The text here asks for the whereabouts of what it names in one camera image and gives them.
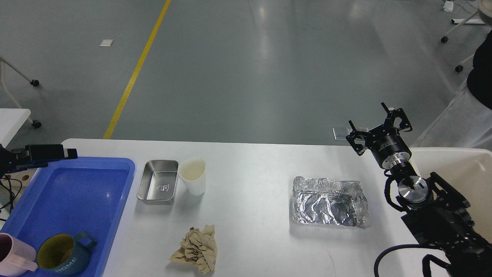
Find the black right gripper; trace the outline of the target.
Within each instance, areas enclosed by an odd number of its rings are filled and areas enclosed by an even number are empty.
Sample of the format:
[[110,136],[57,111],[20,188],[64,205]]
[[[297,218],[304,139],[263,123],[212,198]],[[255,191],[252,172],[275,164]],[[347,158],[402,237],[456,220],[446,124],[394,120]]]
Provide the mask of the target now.
[[402,108],[388,108],[384,102],[381,105],[386,112],[383,124],[370,131],[360,131],[350,120],[348,122],[352,131],[346,136],[346,140],[358,156],[369,149],[380,168],[390,170],[395,165],[410,160],[411,151],[400,133],[411,132],[413,127]]

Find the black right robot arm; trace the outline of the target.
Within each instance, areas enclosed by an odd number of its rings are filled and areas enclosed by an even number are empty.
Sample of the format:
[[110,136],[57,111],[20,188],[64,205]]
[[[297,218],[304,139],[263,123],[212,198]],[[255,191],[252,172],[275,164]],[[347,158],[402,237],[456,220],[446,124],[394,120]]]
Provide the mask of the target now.
[[374,262],[374,275],[379,276],[381,260],[399,249],[435,249],[445,253],[447,261],[427,254],[422,259],[424,277],[432,275],[431,263],[446,270],[450,277],[490,277],[492,273],[491,243],[474,230],[467,209],[469,201],[436,172],[424,179],[411,165],[412,152],[400,132],[412,131],[402,108],[389,109],[384,122],[369,131],[361,131],[349,121],[351,131],[346,140],[362,156],[370,150],[387,177],[384,186],[386,202],[399,212],[417,244],[401,244],[385,249]]

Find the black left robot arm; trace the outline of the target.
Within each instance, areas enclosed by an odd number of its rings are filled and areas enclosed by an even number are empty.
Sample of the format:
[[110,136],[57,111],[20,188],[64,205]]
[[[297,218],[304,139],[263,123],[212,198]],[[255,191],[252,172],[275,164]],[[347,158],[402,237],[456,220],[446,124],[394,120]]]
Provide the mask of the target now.
[[62,144],[30,144],[23,149],[7,150],[0,146],[1,176],[28,169],[44,168],[50,162],[77,159],[77,149],[66,149]]

